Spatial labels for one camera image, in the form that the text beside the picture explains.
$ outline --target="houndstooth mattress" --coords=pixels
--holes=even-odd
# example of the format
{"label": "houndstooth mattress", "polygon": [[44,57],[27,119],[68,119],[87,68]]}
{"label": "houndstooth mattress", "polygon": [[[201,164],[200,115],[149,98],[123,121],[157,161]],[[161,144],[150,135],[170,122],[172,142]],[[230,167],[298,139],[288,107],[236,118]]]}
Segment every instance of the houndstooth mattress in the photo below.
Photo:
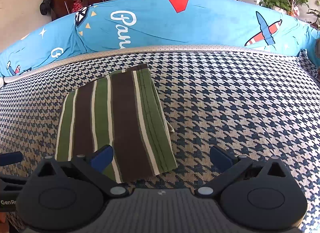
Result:
{"label": "houndstooth mattress", "polygon": [[22,163],[2,167],[26,176],[54,155],[63,97],[117,70],[147,63],[172,136],[178,168],[130,186],[198,188],[219,173],[209,149],[218,145],[255,160],[279,156],[308,199],[304,232],[320,229],[320,88],[305,53],[144,53],[65,65],[0,89],[1,152],[21,151]]}

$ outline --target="red cloth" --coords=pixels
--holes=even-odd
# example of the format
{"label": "red cloth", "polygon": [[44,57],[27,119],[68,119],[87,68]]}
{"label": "red cloth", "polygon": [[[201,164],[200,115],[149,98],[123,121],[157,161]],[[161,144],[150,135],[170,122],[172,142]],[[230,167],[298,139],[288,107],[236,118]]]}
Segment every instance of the red cloth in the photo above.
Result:
{"label": "red cloth", "polygon": [[0,223],[5,223],[6,217],[7,217],[6,212],[0,212]]}
{"label": "red cloth", "polygon": [[72,8],[71,13],[80,11],[82,9],[82,7],[83,7],[83,4],[82,4],[81,0],[74,0],[73,1],[73,8]]}

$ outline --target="striped cloth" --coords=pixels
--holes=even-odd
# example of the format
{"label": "striped cloth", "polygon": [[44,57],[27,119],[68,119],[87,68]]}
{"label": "striped cloth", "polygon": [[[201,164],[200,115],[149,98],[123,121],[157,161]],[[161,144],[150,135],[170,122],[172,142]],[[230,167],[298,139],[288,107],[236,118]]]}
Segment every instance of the striped cloth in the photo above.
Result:
{"label": "striped cloth", "polygon": [[177,167],[160,100],[146,64],[112,72],[69,93],[60,114],[56,160],[105,145],[114,158],[103,174],[117,183]]}

